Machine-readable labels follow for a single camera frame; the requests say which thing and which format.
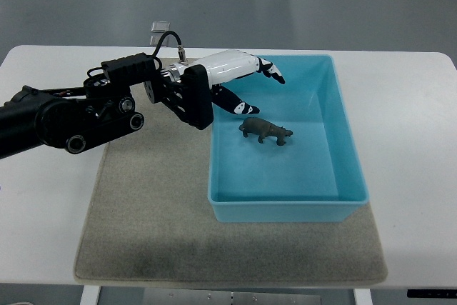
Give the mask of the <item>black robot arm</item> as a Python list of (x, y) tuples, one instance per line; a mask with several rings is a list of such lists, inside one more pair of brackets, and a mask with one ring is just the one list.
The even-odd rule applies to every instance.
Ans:
[(1, 157), (47, 145), (80, 154), (131, 134), (144, 125), (131, 87), (144, 84), (184, 123), (199, 130), (214, 120), (205, 68), (187, 67), (167, 76), (158, 57), (139, 53), (88, 70), (81, 87), (39, 90), (23, 86), (1, 107)]

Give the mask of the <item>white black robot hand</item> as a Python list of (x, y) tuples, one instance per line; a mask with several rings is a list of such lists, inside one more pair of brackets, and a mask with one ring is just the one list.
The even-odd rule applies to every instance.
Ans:
[(174, 90), (175, 99), (163, 95), (169, 102), (192, 120), (211, 120), (212, 106), (240, 114), (257, 114), (260, 109), (227, 89), (224, 84), (252, 74), (263, 74), (280, 84), (286, 81), (274, 63), (246, 52), (229, 49), (197, 59), (190, 64), (175, 62), (161, 70), (161, 78)]

